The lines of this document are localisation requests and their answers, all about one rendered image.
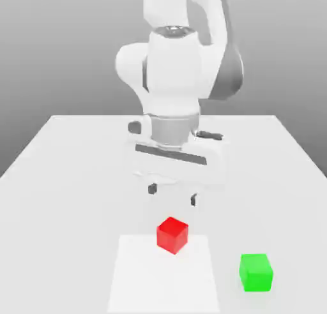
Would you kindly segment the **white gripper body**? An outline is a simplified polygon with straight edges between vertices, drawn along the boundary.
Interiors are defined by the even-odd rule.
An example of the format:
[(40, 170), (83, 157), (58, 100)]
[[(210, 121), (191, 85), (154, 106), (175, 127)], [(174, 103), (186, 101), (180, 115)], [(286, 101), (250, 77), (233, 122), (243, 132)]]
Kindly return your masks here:
[(225, 182), (225, 148), (225, 140), (192, 137), (181, 149), (160, 149), (153, 141), (129, 137), (125, 141), (125, 163), (149, 184), (215, 188)]

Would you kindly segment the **small green cube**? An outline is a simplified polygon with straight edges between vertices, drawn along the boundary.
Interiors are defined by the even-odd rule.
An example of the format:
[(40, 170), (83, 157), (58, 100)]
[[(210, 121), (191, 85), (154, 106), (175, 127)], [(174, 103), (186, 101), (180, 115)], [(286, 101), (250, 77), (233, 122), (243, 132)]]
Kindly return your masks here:
[(245, 292), (269, 292), (273, 269), (265, 253), (242, 254), (239, 275)]

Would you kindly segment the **small red cube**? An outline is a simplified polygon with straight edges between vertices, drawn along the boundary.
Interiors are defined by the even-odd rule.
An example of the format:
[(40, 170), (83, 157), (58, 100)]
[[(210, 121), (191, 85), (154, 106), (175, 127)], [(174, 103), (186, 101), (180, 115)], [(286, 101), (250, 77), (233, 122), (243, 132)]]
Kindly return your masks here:
[(168, 217), (156, 228), (156, 244), (166, 251), (177, 254), (188, 242), (188, 224)]

